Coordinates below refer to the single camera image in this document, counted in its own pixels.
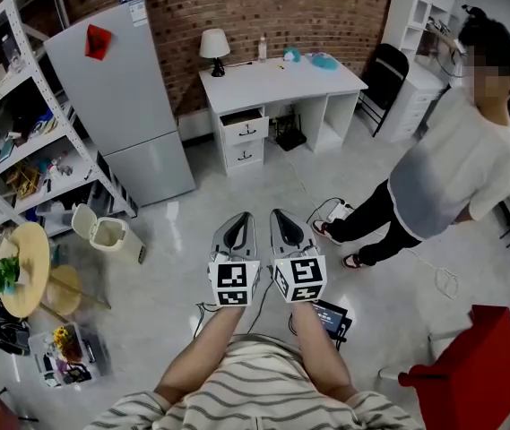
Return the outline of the person's right forearm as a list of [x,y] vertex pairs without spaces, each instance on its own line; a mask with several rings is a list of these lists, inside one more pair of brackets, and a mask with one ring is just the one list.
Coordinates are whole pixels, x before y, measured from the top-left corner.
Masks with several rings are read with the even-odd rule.
[[308,302],[296,303],[292,315],[303,366],[310,380],[323,395],[346,402],[358,391],[314,307]]

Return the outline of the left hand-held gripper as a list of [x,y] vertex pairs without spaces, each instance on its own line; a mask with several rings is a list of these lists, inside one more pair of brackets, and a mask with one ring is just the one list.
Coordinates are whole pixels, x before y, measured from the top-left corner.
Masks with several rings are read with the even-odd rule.
[[250,306],[260,281],[261,262],[238,255],[256,255],[255,219],[241,212],[214,233],[208,278],[216,306]]

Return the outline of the clear storage box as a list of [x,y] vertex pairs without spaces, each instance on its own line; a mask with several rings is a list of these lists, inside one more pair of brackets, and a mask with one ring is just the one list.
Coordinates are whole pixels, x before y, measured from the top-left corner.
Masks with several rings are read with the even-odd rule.
[[108,372],[99,337],[76,322],[32,335],[29,345],[40,381],[49,389],[80,390]]

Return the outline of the black router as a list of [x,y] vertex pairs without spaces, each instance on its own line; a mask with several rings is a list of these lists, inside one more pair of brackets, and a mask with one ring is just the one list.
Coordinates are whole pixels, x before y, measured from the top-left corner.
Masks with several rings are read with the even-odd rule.
[[307,137],[301,131],[299,115],[291,113],[278,116],[272,120],[276,143],[284,150],[291,151],[307,142]]

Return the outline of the green potted plant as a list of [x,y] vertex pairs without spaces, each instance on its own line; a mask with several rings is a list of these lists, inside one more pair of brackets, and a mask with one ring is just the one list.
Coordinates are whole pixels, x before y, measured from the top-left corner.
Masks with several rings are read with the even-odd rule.
[[14,290],[20,275],[19,257],[17,255],[0,259],[0,294]]

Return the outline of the beige trash bin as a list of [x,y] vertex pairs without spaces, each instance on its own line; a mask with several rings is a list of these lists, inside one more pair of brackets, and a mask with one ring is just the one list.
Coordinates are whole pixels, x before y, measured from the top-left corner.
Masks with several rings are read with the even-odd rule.
[[74,210],[71,226],[93,248],[123,262],[143,262],[145,245],[126,221],[111,217],[99,218],[87,204],[81,203]]

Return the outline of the grey fridge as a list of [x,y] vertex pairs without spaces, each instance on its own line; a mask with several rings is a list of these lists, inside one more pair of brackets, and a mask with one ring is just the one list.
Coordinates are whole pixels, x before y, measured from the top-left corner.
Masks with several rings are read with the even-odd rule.
[[[194,190],[153,43],[128,3],[75,23],[45,48],[65,94],[114,176],[140,206]],[[84,54],[89,24],[112,33],[102,61]]]

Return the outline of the teal fluff in plastic bag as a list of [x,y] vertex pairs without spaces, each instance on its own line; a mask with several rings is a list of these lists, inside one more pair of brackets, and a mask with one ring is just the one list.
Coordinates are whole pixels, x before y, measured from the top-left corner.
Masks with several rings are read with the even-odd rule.
[[336,59],[326,53],[311,53],[307,55],[307,58],[313,66],[326,71],[335,71],[338,68]]

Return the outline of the white cabinet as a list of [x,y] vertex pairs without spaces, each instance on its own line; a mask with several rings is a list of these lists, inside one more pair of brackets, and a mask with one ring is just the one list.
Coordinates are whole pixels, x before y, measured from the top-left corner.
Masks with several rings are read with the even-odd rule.
[[452,49],[465,0],[391,0],[382,41],[408,60],[409,71],[375,136],[398,142],[412,137],[430,104],[446,88]]

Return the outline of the black folding chair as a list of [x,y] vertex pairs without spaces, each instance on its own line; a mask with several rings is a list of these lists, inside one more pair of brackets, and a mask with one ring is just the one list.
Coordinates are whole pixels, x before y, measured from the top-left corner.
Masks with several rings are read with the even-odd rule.
[[409,60],[399,49],[387,43],[375,48],[362,76],[367,88],[360,93],[357,104],[357,109],[376,124],[373,136],[380,131],[409,70]]

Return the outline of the person's striped shirt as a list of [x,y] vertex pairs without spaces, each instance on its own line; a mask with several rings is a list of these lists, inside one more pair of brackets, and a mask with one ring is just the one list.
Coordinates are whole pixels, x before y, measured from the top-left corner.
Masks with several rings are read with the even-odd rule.
[[374,391],[345,402],[313,385],[299,352],[265,336],[238,337],[197,390],[170,404],[151,391],[126,395],[84,430],[423,430]]

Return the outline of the red paper decoration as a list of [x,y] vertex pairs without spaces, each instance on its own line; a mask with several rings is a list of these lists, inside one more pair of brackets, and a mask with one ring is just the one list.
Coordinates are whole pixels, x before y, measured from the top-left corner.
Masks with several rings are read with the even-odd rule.
[[86,30],[84,54],[95,60],[102,61],[108,51],[112,33],[99,26],[89,24]]

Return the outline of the white closed drawer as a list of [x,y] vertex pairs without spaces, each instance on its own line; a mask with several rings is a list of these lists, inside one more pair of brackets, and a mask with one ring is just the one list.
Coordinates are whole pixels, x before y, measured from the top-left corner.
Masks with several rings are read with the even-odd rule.
[[253,140],[225,148],[226,168],[228,171],[264,160],[264,142]]

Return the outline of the person's left forearm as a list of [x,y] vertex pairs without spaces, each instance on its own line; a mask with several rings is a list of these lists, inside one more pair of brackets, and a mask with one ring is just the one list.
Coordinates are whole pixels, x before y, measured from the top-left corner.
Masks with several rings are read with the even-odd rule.
[[222,307],[170,363],[154,392],[170,404],[200,389],[217,369],[245,308]]

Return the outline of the black screen device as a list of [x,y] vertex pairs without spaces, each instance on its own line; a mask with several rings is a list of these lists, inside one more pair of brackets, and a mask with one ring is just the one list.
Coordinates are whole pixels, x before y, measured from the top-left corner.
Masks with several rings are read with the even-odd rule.
[[347,341],[346,335],[352,325],[348,310],[323,300],[314,301],[312,306],[336,349],[340,350]]

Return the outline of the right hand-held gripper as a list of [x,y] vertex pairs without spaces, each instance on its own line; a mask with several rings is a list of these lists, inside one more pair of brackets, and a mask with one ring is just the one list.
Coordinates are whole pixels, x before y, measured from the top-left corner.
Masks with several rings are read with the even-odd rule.
[[312,228],[284,209],[270,215],[274,255],[273,280],[287,303],[318,300],[327,284],[325,257],[317,249]]

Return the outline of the round wooden stool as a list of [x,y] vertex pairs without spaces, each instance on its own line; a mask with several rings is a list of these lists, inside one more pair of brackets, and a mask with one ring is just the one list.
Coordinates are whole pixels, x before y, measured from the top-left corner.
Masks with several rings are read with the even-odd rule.
[[68,264],[58,265],[50,270],[46,296],[49,306],[45,306],[45,309],[64,322],[67,316],[79,308],[83,299],[105,309],[111,309],[108,303],[82,290],[82,280],[78,271]]

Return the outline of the white desk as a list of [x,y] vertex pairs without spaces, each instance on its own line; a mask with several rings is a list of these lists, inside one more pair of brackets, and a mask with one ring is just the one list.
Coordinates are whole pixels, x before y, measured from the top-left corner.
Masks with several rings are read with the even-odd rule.
[[328,151],[343,144],[359,94],[367,88],[343,64],[338,63],[335,71],[326,71],[313,66],[307,56],[303,56],[299,63],[272,58],[264,62],[227,66],[223,77],[212,77],[208,71],[201,71],[199,75],[221,164],[228,176],[261,167],[264,160],[227,170],[227,145],[220,123],[222,116],[250,108],[263,108],[270,126],[272,115],[281,106],[293,106],[300,118],[301,131],[307,137],[305,145],[313,152]]

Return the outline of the white shade table lamp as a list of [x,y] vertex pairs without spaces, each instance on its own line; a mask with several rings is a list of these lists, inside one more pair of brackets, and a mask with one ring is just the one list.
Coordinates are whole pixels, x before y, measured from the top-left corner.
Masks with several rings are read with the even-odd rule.
[[202,33],[199,56],[212,60],[212,77],[225,75],[222,58],[229,53],[229,42],[223,29],[209,29]]

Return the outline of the red chair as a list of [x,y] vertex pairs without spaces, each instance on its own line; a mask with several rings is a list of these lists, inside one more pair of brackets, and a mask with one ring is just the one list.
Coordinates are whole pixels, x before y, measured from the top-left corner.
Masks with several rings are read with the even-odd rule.
[[499,430],[510,415],[510,309],[474,305],[470,317],[434,364],[398,375],[426,430]]

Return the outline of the fridge label sticker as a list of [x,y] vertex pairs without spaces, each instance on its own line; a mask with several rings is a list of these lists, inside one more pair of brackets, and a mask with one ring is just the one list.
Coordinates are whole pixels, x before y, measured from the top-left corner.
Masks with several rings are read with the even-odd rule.
[[149,23],[145,0],[133,0],[128,3],[132,22],[135,27]]

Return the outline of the round wooden table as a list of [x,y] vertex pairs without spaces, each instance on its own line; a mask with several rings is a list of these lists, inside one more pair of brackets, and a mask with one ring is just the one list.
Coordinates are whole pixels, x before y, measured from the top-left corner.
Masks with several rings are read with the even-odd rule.
[[17,318],[30,316],[41,306],[50,277],[50,251],[44,228],[25,222],[9,235],[0,236],[0,259],[16,254],[23,283],[14,283],[0,298],[4,308]]

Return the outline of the white metal shelf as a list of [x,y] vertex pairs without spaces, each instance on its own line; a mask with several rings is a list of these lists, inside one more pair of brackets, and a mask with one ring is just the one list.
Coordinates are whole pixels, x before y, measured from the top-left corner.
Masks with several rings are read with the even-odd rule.
[[50,236],[66,213],[102,201],[101,212],[134,217],[137,206],[79,117],[49,61],[48,35],[32,12],[47,4],[68,24],[63,0],[0,0],[0,232],[36,220]]

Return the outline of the white power strip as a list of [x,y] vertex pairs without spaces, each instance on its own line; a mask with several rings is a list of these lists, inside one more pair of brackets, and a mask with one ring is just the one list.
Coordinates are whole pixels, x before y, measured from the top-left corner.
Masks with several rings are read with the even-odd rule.
[[353,211],[354,209],[352,206],[340,198],[332,211],[327,215],[326,220],[328,222],[334,222],[336,219],[345,220],[351,215]]

